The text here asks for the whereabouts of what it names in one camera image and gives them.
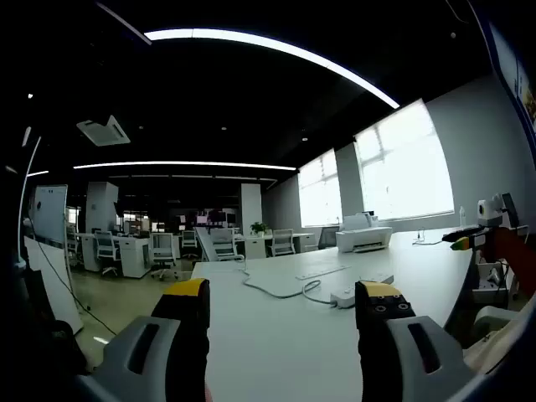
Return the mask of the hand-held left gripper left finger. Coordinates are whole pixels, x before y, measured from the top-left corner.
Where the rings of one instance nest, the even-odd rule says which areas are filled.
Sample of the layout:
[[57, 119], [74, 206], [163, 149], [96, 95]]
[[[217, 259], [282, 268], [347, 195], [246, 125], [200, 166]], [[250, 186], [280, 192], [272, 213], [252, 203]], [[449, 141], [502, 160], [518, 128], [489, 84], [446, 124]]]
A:
[[166, 289], [149, 316], [135, 318], [79, 375], [84, 401], [207, 401], [209, 280]]

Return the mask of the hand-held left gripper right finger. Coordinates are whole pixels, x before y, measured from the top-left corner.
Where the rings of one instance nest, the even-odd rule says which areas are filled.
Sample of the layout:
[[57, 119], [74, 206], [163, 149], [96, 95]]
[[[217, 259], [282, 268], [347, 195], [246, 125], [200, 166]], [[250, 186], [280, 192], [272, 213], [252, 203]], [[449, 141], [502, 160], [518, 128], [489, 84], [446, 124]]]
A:
[[483, 377], [461, 345], [390, 284], [355, 284], [363, 401], [481, 401]]

